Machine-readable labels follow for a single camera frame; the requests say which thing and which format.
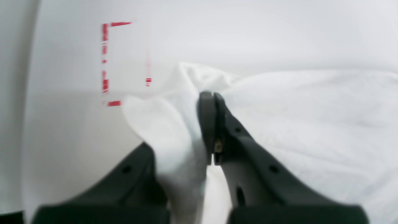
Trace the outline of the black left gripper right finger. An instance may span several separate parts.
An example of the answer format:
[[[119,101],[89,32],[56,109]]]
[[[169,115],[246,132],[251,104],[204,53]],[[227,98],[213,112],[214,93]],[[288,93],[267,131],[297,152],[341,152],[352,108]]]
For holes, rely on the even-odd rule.
[[[260,146],[213,95],[215,164],[227,180],[233,210],[229,224],[368,224],[362,207],[336,202],[294,176]]]

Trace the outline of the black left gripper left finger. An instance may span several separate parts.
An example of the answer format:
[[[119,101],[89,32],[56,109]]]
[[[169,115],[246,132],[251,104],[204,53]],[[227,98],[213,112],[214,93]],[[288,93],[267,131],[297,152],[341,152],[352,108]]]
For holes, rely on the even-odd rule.
[[[208,91],[126,97],[125,121],[143,142],[83,193],[40,207],[33,223],[201,223],[211,164],[202,122],[208,112],[214,117],[211,98]]]

